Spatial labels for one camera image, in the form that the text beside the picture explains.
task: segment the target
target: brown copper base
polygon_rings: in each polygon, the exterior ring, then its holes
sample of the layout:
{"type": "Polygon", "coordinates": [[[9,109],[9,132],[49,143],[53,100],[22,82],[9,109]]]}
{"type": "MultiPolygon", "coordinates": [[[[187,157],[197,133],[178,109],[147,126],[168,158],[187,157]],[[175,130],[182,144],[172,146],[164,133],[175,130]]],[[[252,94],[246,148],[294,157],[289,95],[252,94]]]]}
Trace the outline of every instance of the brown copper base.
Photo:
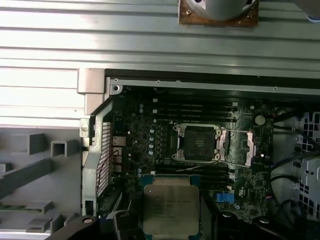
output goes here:
{"type": "Polygon", "coordinates": [[[179,24],[208,27],[256,27],[259,22],[259,0],[247,14],[229,21],[214,21],[198,16],[189,8],[186,0],[179,0],[179,24]]]}

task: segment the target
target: cpu socket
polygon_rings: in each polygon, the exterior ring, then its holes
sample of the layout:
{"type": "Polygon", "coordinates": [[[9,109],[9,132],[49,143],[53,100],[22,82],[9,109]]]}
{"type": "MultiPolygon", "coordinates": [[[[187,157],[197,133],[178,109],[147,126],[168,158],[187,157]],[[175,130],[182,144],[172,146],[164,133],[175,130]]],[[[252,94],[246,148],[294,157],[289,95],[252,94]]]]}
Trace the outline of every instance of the cpu socket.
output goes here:
{"type": "Polygon", "coordinates": [[[219,125],[181,123],[173,126],[177,132],[177,153],[172,159],[188,163],[208,163],[224,160],[222,146],[226,132],[219,125]]]}

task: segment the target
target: blue connector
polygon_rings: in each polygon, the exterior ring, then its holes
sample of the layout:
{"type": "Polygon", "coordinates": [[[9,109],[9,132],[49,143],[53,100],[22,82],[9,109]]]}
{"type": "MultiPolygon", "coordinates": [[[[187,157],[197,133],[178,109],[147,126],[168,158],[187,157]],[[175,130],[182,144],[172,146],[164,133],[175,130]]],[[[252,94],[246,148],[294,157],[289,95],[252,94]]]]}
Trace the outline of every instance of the blue connector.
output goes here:
{"type": "Polygon", "coordinates": [[[217,203],[235,203],[235,195],[233,193],[217,193],[216,194],[217,203]]]}

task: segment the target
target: motherboard chip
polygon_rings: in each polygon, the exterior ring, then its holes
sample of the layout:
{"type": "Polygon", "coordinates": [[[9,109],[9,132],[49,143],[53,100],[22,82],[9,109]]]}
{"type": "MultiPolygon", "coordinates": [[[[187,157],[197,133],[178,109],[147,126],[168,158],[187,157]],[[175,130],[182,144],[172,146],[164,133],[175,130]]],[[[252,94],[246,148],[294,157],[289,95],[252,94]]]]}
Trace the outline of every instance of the motherboard chip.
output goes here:
{"type": "Polygon", "coordinates": [[[188,239],[199,232],[200,191],[189,178],[155,177],[143,188],[143,231],[159,239],[188,239]]]}
{"type": "Polygon", "coordinates": [[[185,159],[212,161],[217,141],[216,131],[211,127],[189,126],[184,132],[183,149],[185,159]]]}

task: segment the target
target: circuit board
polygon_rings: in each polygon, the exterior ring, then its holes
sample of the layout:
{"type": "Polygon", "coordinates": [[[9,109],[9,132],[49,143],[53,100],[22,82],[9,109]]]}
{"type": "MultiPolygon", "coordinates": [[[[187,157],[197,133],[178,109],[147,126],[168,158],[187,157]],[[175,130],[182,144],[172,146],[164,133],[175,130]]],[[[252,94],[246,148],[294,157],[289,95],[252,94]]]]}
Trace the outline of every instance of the circuit board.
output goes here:
{"type": "Polygon", "coordinates": [[[157,89],[132,92],[127,89],[125,107],[112,120],[112,182],[123,185],[123,199],[141,193],[144,174],[200,175],[200,190],[221,211],[248,223],[265,215],[272,104],[157,89]]]}

